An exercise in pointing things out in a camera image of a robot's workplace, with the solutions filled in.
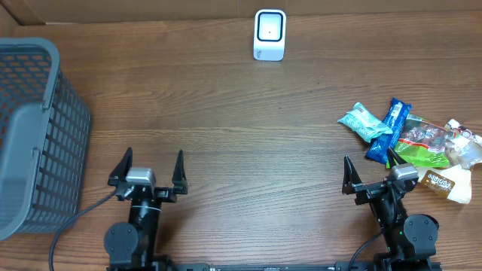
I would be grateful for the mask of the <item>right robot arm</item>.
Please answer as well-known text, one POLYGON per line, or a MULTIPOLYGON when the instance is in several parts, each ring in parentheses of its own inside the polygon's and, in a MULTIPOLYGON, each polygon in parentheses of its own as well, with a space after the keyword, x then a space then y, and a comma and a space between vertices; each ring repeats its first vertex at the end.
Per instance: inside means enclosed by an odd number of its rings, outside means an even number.
POLYGON ((436 255, 439 223, 430 215, 409 215, 402 202, 406 193, 418 184, 418 171, 392 148, 387 149, 390 173, 380 182, 364 184, 351 159, 346 156, 342 193, 355 195, 355 204, 368 204, 380 226, 375 234, 351 257, 345 270, 440 270, 432 263, 436 255), (383 237, 387 252, 375 254, 371 262, 358 262, 361 252, 379 237, 383 237))

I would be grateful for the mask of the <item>green gummy candy bag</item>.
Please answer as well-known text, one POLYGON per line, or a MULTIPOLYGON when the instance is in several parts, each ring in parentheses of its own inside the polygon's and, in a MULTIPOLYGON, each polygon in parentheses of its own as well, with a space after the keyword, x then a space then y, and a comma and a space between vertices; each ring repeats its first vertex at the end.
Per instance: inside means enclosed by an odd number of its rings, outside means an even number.
POLYGON ((457 136, 452 130, 409 114, 393 150, 415 167, 447 168, 447 143, 457 136))

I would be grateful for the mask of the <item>beige paper snack bag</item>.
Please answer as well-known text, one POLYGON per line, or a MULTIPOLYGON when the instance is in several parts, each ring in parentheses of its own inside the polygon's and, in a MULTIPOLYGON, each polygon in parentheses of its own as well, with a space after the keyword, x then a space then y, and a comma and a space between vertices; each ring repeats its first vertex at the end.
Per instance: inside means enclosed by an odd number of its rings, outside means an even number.
POLYGON ((448 200, 469 204, 472 198, 471 168, 481 163, 481 136, 454 119, 445 127, 456 134, 454 139, 446 142, 444 155, 449 166, 444 169, 419 167, 418 182, 448 200))

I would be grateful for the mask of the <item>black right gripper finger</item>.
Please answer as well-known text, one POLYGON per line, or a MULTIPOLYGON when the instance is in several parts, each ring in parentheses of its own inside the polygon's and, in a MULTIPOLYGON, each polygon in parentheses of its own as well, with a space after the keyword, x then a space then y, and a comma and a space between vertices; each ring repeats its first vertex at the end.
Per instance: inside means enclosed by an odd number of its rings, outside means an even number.
POLYGON ((349 156, 343 158, 343 164, 342 193, 346 195, 356 193, 362 186, 362 181, 349 156))
POLYGON ((387 149, 387 162, 388 162, 387 167, 389 169, 392 169, 395 166, 400 166, 402 164, 407 163, 407 161, 404 160, 402 157, 400 157, 399 154, 395 152, 393 148, 387 149))

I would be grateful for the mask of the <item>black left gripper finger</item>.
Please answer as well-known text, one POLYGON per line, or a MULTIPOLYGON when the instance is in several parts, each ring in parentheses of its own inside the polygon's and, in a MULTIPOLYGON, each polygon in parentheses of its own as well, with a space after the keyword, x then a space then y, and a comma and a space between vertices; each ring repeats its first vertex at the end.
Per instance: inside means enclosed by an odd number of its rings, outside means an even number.
POLYGON ((119 164, 108 177, 108 185, 117 187, 122 181, 126 181, 127 173, 133 164, 133 149, 128 147, 119 164))
POLYGON ((175 168, 172 174, 173 190, 175 194, 188 193, 188 181, 185 174, 184 167, 184 152, 180 150, 175 163, 175 168))

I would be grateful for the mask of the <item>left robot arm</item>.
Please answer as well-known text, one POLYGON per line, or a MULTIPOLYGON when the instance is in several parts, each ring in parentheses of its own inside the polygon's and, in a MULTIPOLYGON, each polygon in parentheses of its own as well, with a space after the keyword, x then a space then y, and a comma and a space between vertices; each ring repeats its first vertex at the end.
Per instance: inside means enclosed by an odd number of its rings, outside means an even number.
POLYGON ((128 148, 108 177, 119 201, 130 202, 128 221, 109 227, 104 247, 109 255, 108 270, 174 270, 168 255, 155 255, 157 231, 163 203, 177 202, 188 193, 184 152, 179 151, 171 187, 158 187, 154 170, 133 166, 133 149, 128 148))

